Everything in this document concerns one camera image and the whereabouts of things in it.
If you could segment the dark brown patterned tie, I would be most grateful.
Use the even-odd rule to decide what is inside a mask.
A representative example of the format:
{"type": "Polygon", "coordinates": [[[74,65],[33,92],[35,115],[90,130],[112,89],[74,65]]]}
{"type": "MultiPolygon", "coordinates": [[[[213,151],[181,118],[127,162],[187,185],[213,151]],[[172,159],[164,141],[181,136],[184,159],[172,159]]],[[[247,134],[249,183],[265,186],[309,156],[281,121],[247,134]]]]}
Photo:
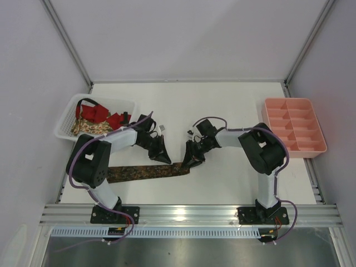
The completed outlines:
{"type": "Polygon", "coordinates": [[[109,184],[113,184],[119,182],[183,176],[189,173],[190,169],[182,167],[181,162],[175,162],[171,165],[109,167],[107,181],[109,184]]]}

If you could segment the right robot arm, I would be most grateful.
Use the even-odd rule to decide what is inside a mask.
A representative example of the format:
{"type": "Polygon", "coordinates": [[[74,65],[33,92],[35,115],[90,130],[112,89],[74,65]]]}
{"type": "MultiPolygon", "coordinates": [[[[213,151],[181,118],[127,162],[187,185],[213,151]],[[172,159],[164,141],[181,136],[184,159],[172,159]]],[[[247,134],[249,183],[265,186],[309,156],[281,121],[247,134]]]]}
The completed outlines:
{"type": "Polygon", "coordinates": [[[265,123],[251,128],[216,128],[204,117],[193,124],[200,139],[192,137],[186,142],[182,167],[190,169],[205,162],[205,154],[223,147],[242,148],[252,168],[258,173],[258,197],[254,211],[244,211],[245,222],[268,223],[281,208],[277,197],[278,174],[289,163],[288,150],[265,123]]]}

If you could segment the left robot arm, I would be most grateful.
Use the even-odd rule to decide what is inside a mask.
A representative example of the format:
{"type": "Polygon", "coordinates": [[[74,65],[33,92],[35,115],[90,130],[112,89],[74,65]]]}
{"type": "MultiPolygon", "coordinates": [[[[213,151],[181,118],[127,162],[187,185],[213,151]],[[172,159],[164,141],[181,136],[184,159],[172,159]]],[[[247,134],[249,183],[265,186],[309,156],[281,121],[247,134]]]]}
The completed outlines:
{"type": "Polygon", "coordinates": [[[132,224],[134,219],[123,212],[121,199],[107,181],[108,163],[113,153],[135,145],[145,149],[150,160],[172,163],[163,135],[157,133],[151,136],[156,126],[151,116],[141,115],[138,122],[97,137],[81,135],[66,166],[69,183],[73,188],[86,190],[99,208],[110,215],[127,218],[132,224]]]}

